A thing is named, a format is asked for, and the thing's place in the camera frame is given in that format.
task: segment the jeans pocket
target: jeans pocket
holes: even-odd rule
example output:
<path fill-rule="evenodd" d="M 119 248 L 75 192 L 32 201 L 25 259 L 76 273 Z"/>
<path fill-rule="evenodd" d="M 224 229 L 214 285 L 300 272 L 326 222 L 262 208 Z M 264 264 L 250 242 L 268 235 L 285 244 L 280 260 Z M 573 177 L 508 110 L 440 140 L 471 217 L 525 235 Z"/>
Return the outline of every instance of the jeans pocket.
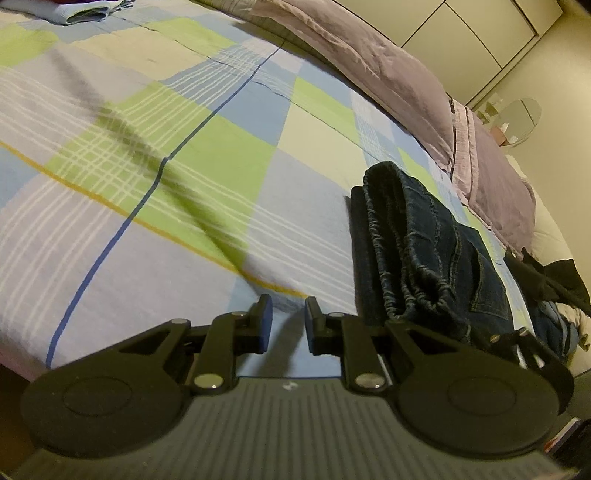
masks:
<path fill-rule="evenodd" d="M 484 256 L 471 242 L 473 295 L 470 311 L 487 313 L 503 320 L 512 319 L 505 286 L 496 273 L 491 259 Z"/>

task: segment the white wardrobe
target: white wardrobe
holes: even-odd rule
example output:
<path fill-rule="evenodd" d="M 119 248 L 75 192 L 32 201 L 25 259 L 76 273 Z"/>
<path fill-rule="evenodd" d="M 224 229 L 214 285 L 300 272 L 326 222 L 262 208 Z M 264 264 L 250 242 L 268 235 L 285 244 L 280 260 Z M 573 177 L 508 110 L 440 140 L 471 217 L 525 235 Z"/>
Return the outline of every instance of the white wardrobe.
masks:
<path fill-rule="evenodd" d="M 562 14 L 556 0 L 337 0 L 477 104 Z"/>

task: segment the yellow stripe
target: yellow stripe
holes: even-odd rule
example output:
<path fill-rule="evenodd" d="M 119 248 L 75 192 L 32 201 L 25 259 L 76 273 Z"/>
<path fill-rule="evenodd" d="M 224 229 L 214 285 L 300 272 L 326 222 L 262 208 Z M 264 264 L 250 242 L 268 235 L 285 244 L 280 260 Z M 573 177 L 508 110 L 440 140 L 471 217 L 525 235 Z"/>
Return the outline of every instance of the yellow stripe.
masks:
<path fill-rule="evenodd" d="M 2 146 L 3 148 L 5 148 L 6 150 L 8 150 L 10 153 L 12 153 L 13 155 L 17 156 L 18 158 L 20 158 L 24 163 L 26 163 L 27 165 L 29 165 L 30 167 L 34 168 L 35 170 L 37 170 L 40 173 L 43 173 L 44 175 L 47 175 L 49 178 L 61 183 L 62 185 L 68 187 L 69 189 L 75 190 L 78 193 L 81 193 L 82 195 L 85 195 L 91 199 L 93 199 L 94 201 L 100 203 L 101 205 L 113 210 L 114 212 L 120 214 L 121 216 L 127 218 L 129 216 L 129 213 L 126 212 L 125 210 L 123 210 L 121 207 L 109 202 L 108 200 L 106 200 L 104 197 L 101 197 L 100 195 L 97 195 L 96 193 L 90 192 L 86 189 L 81 188 L 80 186 L 67 181 L 66 179 L 63 179 L 59 176 L 57 176 L 55 173 L 53 173 L 51 170 L 48 170 L 47 168 L 45 168 L 43 165 L 33 161 L 32 159 L 28 158 L 26 155 L 22 154 L 21 152 L 19 152 L 18 150 L 12 148 L 10 145 L 7 145 L 6 143 L 4 143 L 3 141 L 0 140 L 0 146 Z M 244 279 L 251 281 L 257 285 L 259 285 L 260 287 L 266 288 L 267 290 L 272 290 L 272 291 L 276 291 L 277 293 L 284 293 L 286 295 L 291 295 L 293 297 L 298 297 L 298 298 L 306 298 L 308 295 L 305 293 L 302 293 L 298 290 L 293 290 L 292 288 L 286 288 L 286 287 L 282 287 L 281 285 L 275 285 L 273 283 L 269 283 L 266 282 L 264 280 L 261 280 L 259 278 L 254 277 L 253 275 L 250 275 L 247 272 L 241 271 L 239 269 L 237 269 L 234 265 L 228 265 L 225 264 L 224 262 L 221 262 L 218 258 L 215 258 L 201 250 L 199 250 L 198 248 L 195 248 L 192 245 L 189 245 L 188 243 L 184 242 L 183 240 L 181 240 L 180 238 L 174 236 L 174 235 L 170 235 L 170 233 L 161 230 L 157 227 L 155 227 L 154 225 L 150 225 L 148 222 L 145 222 L 142 219 L 139 219 L 137 217 L 135 217 L 133 219 L 134 223 L 137 223 L 138 225 L 141 225 L 142 227 L 150 230 L 151 232 L 156 233 L 156 235 L 160 235 L 163 236 L 164 238 L 170 240 L 171 242 L 174 242 L 177 245 L 180 245 L 181 247 L 186 248 L 187 250 L 190 250 L 191 252 L 209 260 L 210 262 L 215 263 L 216 265 L 236 274 L 236 275 L 240 275 L 241 277 L 243 277 Z"/>

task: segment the green square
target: green square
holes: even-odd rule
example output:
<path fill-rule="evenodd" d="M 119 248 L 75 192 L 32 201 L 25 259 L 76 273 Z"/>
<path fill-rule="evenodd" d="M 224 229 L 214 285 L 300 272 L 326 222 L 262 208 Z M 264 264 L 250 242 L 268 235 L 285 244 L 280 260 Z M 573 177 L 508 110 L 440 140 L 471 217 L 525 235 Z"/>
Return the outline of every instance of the green square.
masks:
<path fill-rule="evenodd" d="M 316 85 L 296 78 L 291 101 L 306 112 L 314 115 L 329 127 L 359 145 L 359 134 L 355 125 L 355 114 L 351 108 L 339 103 Z"/>
<path fill-rule="evenodd" d="M 0 28 L 0 65 L 14 67 L 49 50 L 58 41 L 58 36 L 49 31 L 31 31 L 14 24 Z"/>
<path fill-rule="evenodd" d="M 156 30 L 189 50 L 210 58 L 217 55 L 220 50 L 236 44 L 190 18 L 150 22 L 145 27 Z"/>
<path fill-rule="evenodd" d="M 240 270 L 259 190 L 275 147 L 221 116 L 168 162 L 138 216 L 228 268 Z"/>
<path fill-rule="evenodd" d="M 209 114 L 155 82 L 119 105 L 105 104 L 93 125 L 46 167 L 131 212 L 154 182 L 162 159 Z"/>
<path fill-rule="evenodd" d="M 203 122 L 211 110 L 197 105 L 158 82 L 117 105 L 134 135 L 170 155 Z"/>
<path fill-rule="evenodd" d="M 433 180 L 431 174 L 423 166 L 415 162 L 402 148 L 398 148 L 398 151 L 400 152 L 400 156 L 406 167 L 406 173 L 420 181 L 431 195 L 441 201 L 437 184 L 435 183 L 435 180 Z"/>

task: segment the blue stripe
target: blue stripe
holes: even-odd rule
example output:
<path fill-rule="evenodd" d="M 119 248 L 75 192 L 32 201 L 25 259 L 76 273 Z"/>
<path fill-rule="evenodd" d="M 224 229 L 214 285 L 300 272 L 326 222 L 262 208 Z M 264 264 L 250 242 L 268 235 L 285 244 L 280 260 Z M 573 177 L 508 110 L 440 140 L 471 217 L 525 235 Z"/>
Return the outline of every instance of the blue stripe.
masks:
<path fill-rule="evenodd" d="M 254 70 L 254 72 L 252 72 L 252 75 L 250 75 L 250 77 L 248 77 L 236 89 L 236 91 L 230 95 L 230 97 L 228 97 L 226 100 L 224 100 L 224 102 L 222 102 L 221 105 L 219 105 L 212 113 L 210 113 L 207 116 L 207 118 L 205 120 L 203 120 L 197 126 L 197 128 L 195 130 L 193 130 L 187 136 L 187 138 L 185 138 L 180 143 L 180 145 L 173 150 L 173 152 L 168 157 L 164 157 L 162 159 L 162 162 L 160 162 L 160 167 L 158 168 L 158 173 L 156 175 L 156 178 L 154 179 L 154 182 L 152 183 L 152 186 L 148 189 L 148 191 L 146 192 L 146 194 L 142 197 L 142 199 L 139 201 L 139 203 L 136 205 L 136 207 L 133 209 L 133 211 L 129 214 L 129 216 L 125 219 L 125 221 L 123 222 L 123 224 L 119 227 L 119 229 L 117 230 L 117 232 L 114 234 L 113 238 L 109 241 L 109 243 L 107 244 L 107 246 L 103 249 L 103 251 L 100 253 L 100 255 L 98 256 L 98 258 L 95 260 L 94 264 L 92 265 L 92 267 L 90 268 L 90 270 L 88 271 L 88 273 L 86 274 L 86 276 L 84 277 L 84 280 L 82 280 L 82 283 L 78 287 L 78 290 L 76 290 L 76 293 L 74 294 L 74 297 L 72 298 L 72 301 L 68 305 L 68 308 L 66 309 L 66 312 L 65 312 L 64 316 L 62 317 L 62 319 L 60 321 L 60 324 L 57 326 L 56 331 L 53 333 L 53 337 L 51 337 L 51 342 L 49 344 L 49 349 L 47 350 L 47 357 L 45 358 L 45 365 L 46 365 L 47 368 L 51 368 L 51 363 L 53 362 L 53 356 L 56 353 L 57 342 L 60 340 L 61 334 L 64 333 L 64 330 L 66 329 L 66 326 L 67 326 L 68 322 L 70 321 L 70 318 L 72 317 L 72 313 L 74 313 L 74 310 L 75 310 L 76 306 L 78 305 L 78 302 L 82 298 L 82 295 L 84 295 L 84 292 L 86 291 L 88 285 L 90 284 L 90 282 L 94 278 L 94 276 L 95 276 L 97 270 L 99 269 L 99 267 L 105 261 L 105 258 L 107 257 L 107 255 L 109 255 L 109 253 L 111 252 L 111 250 L 113 250 L 113 247 L 115 246 L 115 244 L 119 241 L 119 239 L 122 237 L 122 235 L 127 230 L 127 227 L 131 224 L 131 222 L 134 220 L 134 218 L 136 217 L 136 215 L 139 213 L 139 211 L 142 209 L 142 207 L 146 204 L 146 202 L 148 201 L 148 199 L 150 198 L 150 196 L 153 194 L 154 190 L 156 190 L 156 187 L 158 187 L 158 184 L 160 183 L 160 180 L 162 179 L 162 174 L 164 172 L 164 167 L 166 166 L 166 164 L 170 160 L 172 160 L 175 157 L 175 155 L 195 135 L 197 135 L 197 133 L 203 127 L 205 127 L 205 125 L 207 125 L 207 123 L 224 107 L 224 105 L 226 105 L 230 100 L 232 100 L 246 86 L 246 84 L 253 79 L 253 77 L 256 75 L 256 73 L 259 71 L 259 69 L 267 62 L 267 60 L 269 60 L 275 53 L 277 53 L 279 51 L 279 49 L 281 49 L 282 46 L 283 46 L 283 44 L 281 44 L 281 46 L 277 47 L 277 49 L 273 53 L 271 53 L 267 58 L 265 58 L 265 60 L 263 60 L 256 67 L 256 69 Z"/>

